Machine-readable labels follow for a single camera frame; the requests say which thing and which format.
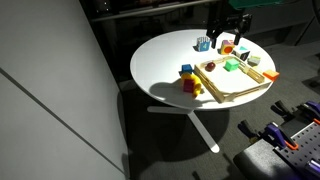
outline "table top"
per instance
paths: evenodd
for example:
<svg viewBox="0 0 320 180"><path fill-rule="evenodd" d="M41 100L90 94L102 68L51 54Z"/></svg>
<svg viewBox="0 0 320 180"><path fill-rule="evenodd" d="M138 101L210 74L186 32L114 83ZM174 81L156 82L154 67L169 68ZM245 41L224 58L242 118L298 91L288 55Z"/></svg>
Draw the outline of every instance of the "table top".
<svg viewBox="0 0 320 180"><path fill-rule="evenodd" d="M180 81L181 66L215 60L226 55L218 53L223 40L234 40L235 35L222 33L216 43L216 49L198 52L194 46L197 38L205 37L206 30L181 30L159 35L141 45L133 54L130 70L134 81L148 95L165 104L190 110L224 109L248 103L261 95L268 88L235 98L232 102L218 103L209 91L203 87L203 92L196 98L183 92ZM275 71L275 65L269 54L257 44L241 38L238 46L250 50L250 55L259 56L258 68L261 72L268 69Z"/></svg>

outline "red block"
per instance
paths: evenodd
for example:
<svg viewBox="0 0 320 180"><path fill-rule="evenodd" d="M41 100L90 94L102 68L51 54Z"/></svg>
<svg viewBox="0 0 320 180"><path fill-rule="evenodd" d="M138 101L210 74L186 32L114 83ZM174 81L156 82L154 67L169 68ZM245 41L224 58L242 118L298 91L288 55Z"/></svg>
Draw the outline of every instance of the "red block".
<svg viewBox="0 0 320 180"><path fill-rule="evenodd" d="M183 83L183 91L193 93L193 89L194 89L194 80L185 79Z"/></svg>

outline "round white table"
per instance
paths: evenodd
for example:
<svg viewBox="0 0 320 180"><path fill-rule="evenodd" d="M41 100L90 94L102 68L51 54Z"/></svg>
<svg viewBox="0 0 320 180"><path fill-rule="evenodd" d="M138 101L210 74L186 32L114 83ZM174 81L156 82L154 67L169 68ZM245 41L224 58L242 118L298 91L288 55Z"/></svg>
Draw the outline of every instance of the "round white table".
<svg viewBox="0 0 320 180"><path fill-rule="evenodd" d="M193 98L190 93L183 92L179 74L181 66L190 64L193 68L195 64L226 56L219 54L217 49L220 48L223 40L235 38L233 34L222 33L217 39L216 49L196 51L194 47L197 44L197 38L205 36L206 30L200 29L175 31L157 36L136 50L131 59L130 70L138 87L152 98L172 106L149 107L149 112L187 114L210 149L218 152L218 145L193 111L225 109L248 103L263 95L272 83L268 88L224 103L218 103L204 86L203 92L196 98ZM238 46L250 50L250 55L261 58L258 65L261 72L268 69L275 71L272 58L260 46L245 38L240 39Z"/></svg>

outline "orange block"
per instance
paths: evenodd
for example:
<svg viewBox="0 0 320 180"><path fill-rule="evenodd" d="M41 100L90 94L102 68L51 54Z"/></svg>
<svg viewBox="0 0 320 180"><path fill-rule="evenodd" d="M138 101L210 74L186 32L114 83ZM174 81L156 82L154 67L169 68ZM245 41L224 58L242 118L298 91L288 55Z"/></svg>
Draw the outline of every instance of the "orange block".
<svg viewBox="0 0 320 180"><path fill-rule="evenodd" d="M266 76L267 78L269 78L271 81L275 81L280 75L280 73L273 71L273 70L270 70L270 69L263 72L262 74L264 76Z"/></svg>

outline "blue block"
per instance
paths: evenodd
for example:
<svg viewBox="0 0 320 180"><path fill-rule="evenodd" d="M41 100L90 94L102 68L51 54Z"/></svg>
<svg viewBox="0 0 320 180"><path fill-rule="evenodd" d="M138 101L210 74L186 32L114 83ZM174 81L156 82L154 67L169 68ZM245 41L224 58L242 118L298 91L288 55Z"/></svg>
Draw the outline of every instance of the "blue block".
<svg viewBox="0 0 320 180"><path fill-rule="evenodd" d="M197 39L197 48L199 52L208 51L210 47L210 38L208 37L199 37Z"/></svg>
<svg viewBox="0 0 320 180"><path fill-rule="evenodd" d="M192 74L192 67L190 64L184 64L182 65L182 70L181 70L181 73L185 73L185 72L188 72L190 74Z"/></svg>

